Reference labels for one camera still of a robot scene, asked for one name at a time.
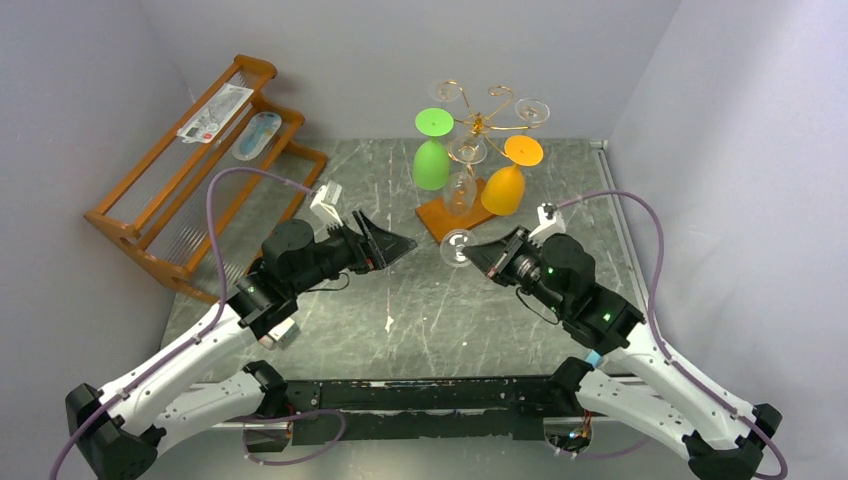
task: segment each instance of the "wire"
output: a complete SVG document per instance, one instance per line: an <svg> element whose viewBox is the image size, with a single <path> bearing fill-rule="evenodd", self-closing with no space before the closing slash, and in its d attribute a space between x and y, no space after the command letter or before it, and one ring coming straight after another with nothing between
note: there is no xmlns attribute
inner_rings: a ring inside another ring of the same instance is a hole
<svg viewBox="0 0 848 480"><path fill-rule="evenodd" d="M313 292L340 292L347 288L350 285L350 275L347 272L342 272L341 275L345 277L345 284L338 288L310 288L309 290L305 290L303 293L313 293Z"/></svg>
<svg viewBox="0 0 848 480"><path fill-rule="evenodd" d="M243 430L242 433L241 433L241 446L242 446L242 450L244 451L244 458L246 458L247 460L250 460L253 463L258 463L259 465L268 465L268 466L271 466L271 467L285 467L285 466L288 466L288 465L295 465L295 464L298 464L298 463L306 462L308 460L312 460L313 458L317 457L318 455L321 455L322 453L327 452L331 448L338 445L339 440L341 440L342 435L344 435L344 432L347 429L347 419L345 419L344 414L342 412L338 411L338 410L320 409L320 410L313 410L311 412L300 413L300 414L297 414L297 415L291 415L291 416L283 417L283 418L272 418L272 419L247 418L247 419L242 419L242 420L246 421L246 422L251 422L251 423L279 423L279 422L294 422L295 420L303 420L305 418L317 417L319 415L335 415L339 418L339 423L340 423L339 433L337 433L336 436L332 440L330 440L326 445L324 445L320 449L310 453L309 455L305 455L305 456L300 457L300 458L295 458L294 460L279 460L279 461L262 460L261 458L256 457L255 455L253 455L252 453L250 453L248 451L247 430Z"/></svg>
<svg viewBox="0 0 848 480"><path fill-rule="evenodd" d="M660 281L660 273L662 272L663 258L665 256L665 236L663 235L662 224L660 223L660 218L657 215L657 212L651 207L648 202L639 197L636 194L626 192L623 190L604 190L599 192L590 192L583 194L577 198L563 201L557 204L557 208L563 209L566 207L570 207L577 203L581 203L585 200L589 200L596 197L604 197L604 196L618 196L618 197L626 197L629 198L639 205L642 206L647 212L648 215L651 216L651 219L654 221L654 226L657 230L657 265L654 269L654 275L651 278L651 284L648 286L648 326L651 330L651 335L654 338L654 342L657 344L660 352L662 352L665 359L672 365L674 368L680 372L687 380L689 380L695 387L697 387L700 391L710 397L713 401L722 406L725 410L730 412L731 415L738 416L739 420L748 428L751 429L760 439L771 449L774 453L774 456L777 458L777 462L780 464L780 472L776 475L766 475L762 473L754 474L754 478L759 478L762 480L784 480L789 475L789 466L786 463L786 458L783 456L783 453L777 448L777 445L766 435L763 430L756 425L756 423L749 419L746 416L738 415L738 410L731 405L728 401L726 401L722 396L712 391L706 384L700 381L695 375L692 374L684 365L680 364L677 360L672 357L671 351L668 349L668 346L663 339L660 329L659 323L657 322L656 316L656 297L657 297L657 286ZM614 452L611 454L603 454L603 455L593 455L588 456L586 458L595 458L595 459L605 459L605 458L615 458L623 455L627 455L629 453L635 452L639 448L642 448L644 445L648 443L648 437L646 436L640 442L633 445L632 447L621 450L620 452Z"/></svg>
<svg viewBox="0 0 848 480"><path fill-rule="evenodd" d="M545 318L544 316L542 316L541 313L537 312L536 310L533 310L533 307L531 307L530 305L527 305L527 302L524 301L524 297L521 296L521 287L518 287L518 288L515 289L515 296L518 297L518 300L521 302L522 305L524 305L524 308L535 313L539 318L544 320L546 323L550 323L551 325L559 325L559 319L557 319L556 322L552 322L552 321L548 320L547 318Z"/></svg>
<svg viewBox="0 0 848 480"><path fill-rule="evenodd" d="M215 265L218 270L218 278L221 281L221 296L218 300L218 311L215 312L215 316L212 318L212 321L206 324L199 332L198 336L203 338L212 331L215 326L218 324L218 321L221 319L221 316L224 314L224 306L227 302L227 275L224 270L224 258L221 255L221 249L218 246L218 238L215 233L215 215L212 208L212 194L215 191L215 186L218 182L225 176L233 174L233 173L253 173L257 175L262 175L267 178L271 178L277 180L279 182L288 185L289 187L300 190L308 196L314 196L315 191L309 187L305 187L297 182L289 180L288 178L282 177L280 175L273 174L271 172L266 172L265 170L259 170L251 167L233 167L227 168L225 170L221 170L212 177L212 180L209 182L209 188L206 191L206 228L209 232L209 242L212 245L212 254L215 257ZM192 345L195 345L195 339L191 338L181 343L173 350L168 352L162 358L154 362L147 370L142 371L140 374L134 377L134 380L127 384L124 387L124 394L129 395L133 390L138 388L145 380L150 378L151 375L158 372L163 366L167 365L171 360L173 360L176 356L180 355ZM110 408L115 406L121 400L120 394L115 394L112 398L104 401L99 408L97 408L94 413L92 413L88 418L85 419L84 422L77 428L74 433L68 438L65 445L62 446L62 449L59 451L59 454L56 456L56 460L53 461L53 465L50 467L50 480L56 480L59 476L59 469L62 468L62 464L65 462L65 459L68 457L68 453L71 452L71 449L74 448L74 445L79 441L80 437L82 437L83 433L88 430L88 428L100 418L101 415L106 413Z"/></svg>

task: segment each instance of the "orange wooden rack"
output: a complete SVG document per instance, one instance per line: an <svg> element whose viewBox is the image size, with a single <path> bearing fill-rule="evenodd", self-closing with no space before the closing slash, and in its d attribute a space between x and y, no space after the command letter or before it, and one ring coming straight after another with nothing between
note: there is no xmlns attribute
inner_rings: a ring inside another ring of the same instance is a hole
<svg viewBox="0 0 848 480"><path fill-rule="evenodd" d="M303 115L298 111L270 102L262 94L262 87L276 75L277 69L269 62L245 55L236 56L233 64L142 157L132 171L96 207L86 212L85 218L91 224L162 285L208 303L217 301L217 297L197 288L191 281L211 247L205 231L202 239L184 241L183 245L176 247L174 251L178 250L181 254L173 255L173 258L168 258L168 255L154 255L150 247L155 244L169 222L174 220L189 199L196 200L198 194L205 194L205 192L195 191L221 159L228 154L230 147L247 127L253 115L259 112L275 112L282 118L283 125L266 147L267 155L260 156L257 163L251 166L267 170L281 153L296 155L314 163L303 182L308 187L314 185L318 175L324 169L327 163L326 154L299 145L292 140L295 132L304 123ZM215 141L207 144L182 143L177 136L177 131L203 108L225 83L240 84L253 89L253 93L239 111L222 126L221 133ZM182 152L176 154L181 155L177 157L180 161L173 161L175 154L168 153L172 149ZM139 180L144 179L146 172L155 169L157 160L162 164L158 169L161 179L158 183L154 183L155 187L152 187L153 191L151 191L149 179L146 185L139 185L145 183ZM217 217L216 234L220 234L230 223L259 180L259 175L250 175L245 181L229 206ZM133 192L134 186L135 190L146 189L147 191L129 194L128 192ZM127 198L133 195L143 200L133 201ZM291 218L303 203L304 197L303 193L297 193L279 221Z"/></svg>

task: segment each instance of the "marble table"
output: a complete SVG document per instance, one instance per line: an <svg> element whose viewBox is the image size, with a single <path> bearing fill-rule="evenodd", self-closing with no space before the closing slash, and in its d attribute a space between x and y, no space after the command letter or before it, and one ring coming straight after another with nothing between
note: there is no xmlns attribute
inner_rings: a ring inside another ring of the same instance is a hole
<svg viewBox="0 0 848 480"><path fill-rule="evenodd" d="M221 381L254 359L267 360L290 380L401 379L549 374L566 357L586 355L586 349L561 327L545 324L525 309L512 289L487 282L473 266L453 268L442 261L438 244L415 215L416 206L441 194L412 183L412 160L421 142L303 142L329 155L321 180L332 179L344 188L338 208L346 220L355 225L349 213L362 209L376 224L415 239L418 248L386 271L351 275L350 286L343 291L303 294L300 311L294 315L301 332L288 348L268 351L254 345L221 361L203 381ZM542 202L610 186L603 156L588 141L546 139L540 143L545 159L537 167L524 169L527 188L521 208L475 228L478 241L499 238L517 224L534 228L536 206ZM490 155L478 166L478 173L488 178L507 164L502 156ZM305 177L310 166L284 155L272 171L297 180ZM262 180L221 236L228 270L249 264L292 195L286 187ZM597 259L598 281L644 310L644 281L628 247L629 235L617 202L593 200L565 211L564 216L568 233ZM320 226L307 207L297 217L314 228ZM316 239L322 235L317 232ZM201 284L218 291L211 259L197 275ZM163 345L208 308L178 294ZM604 370L622 373L612 366Z"/></svg>

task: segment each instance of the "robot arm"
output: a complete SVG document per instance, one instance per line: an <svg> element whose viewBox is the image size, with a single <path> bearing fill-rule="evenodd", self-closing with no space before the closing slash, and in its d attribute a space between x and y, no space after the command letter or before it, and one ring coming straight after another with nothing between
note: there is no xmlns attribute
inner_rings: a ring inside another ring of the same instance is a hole
<svg viewBox="0 0 848 480"><path fill-rule="evenodd" d="M550 379L559 401L613 417L665 444L689 461L703 480L750 479L763 457L763 441L740 417L756 419L771 437L781 421L768 404L753 406L723 389L667 343L662 346L642 313L595 281L595 260L565 234L559 211L538 209L540 226L516 227L491 243L463 253L495 283L516 286L549 308L572 338L641 378L662 397L631 392L590 364L569 358ZM736 414L687 378L716 392Z"/></svg>
<svg viewBox="0 0 848 480"><path fill-rule="evenodd" d="M231 418L279 416L277 409L287 403L287 385L265 362L250 363L218 384L186 390L217 361L253 342L268 348L284 345L297 331L289 317L297 311L299 294L339 278L343 270L382 270L415 249L414 240L380 229L361 211L353 212L361 233L350 229L333 206L339 193L338 185L325 185L311 204L327 226L327 239L316 242L312 227L299 219L274 229L212 330L205 331L219 305L133 371L100 389L82 384L68 394L65 407L72 434L109 399L121 398L77 441L98 479L138 478L158 455ZM187 342L194 344L185 348ZM165 358L170 360L129 390L137 375Z"/></svg>

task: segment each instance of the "white wall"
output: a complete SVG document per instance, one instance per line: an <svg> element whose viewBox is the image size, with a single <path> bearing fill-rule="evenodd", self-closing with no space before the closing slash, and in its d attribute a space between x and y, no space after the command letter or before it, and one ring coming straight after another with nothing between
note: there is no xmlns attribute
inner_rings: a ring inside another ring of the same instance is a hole
<svg viewBox="0 0 848 480"><path fill-rule="evenodd" d="M0 478L43 479L63 400L140 363L173 295L82 217L188 106L137 2L0 14ZM91 478L74 449L60 478Z"/></svg>
<svg viewBox="0 0 848 480"><path fill-rule="evenodd" d="M484 113L497 84L548 102L540 135L608 138L679 3L142 0L195 94L233 55L265 58L280 71L269 92L324 138L418 136L427 85L447 78Z"/></svg>
<svg viewBox="0 0 848 480"><path fill-rule="evenodd" d="M610 140L664 221L666 336L783 412L792 479L848 466L846 25L842 0L684 0Z"/></svg>

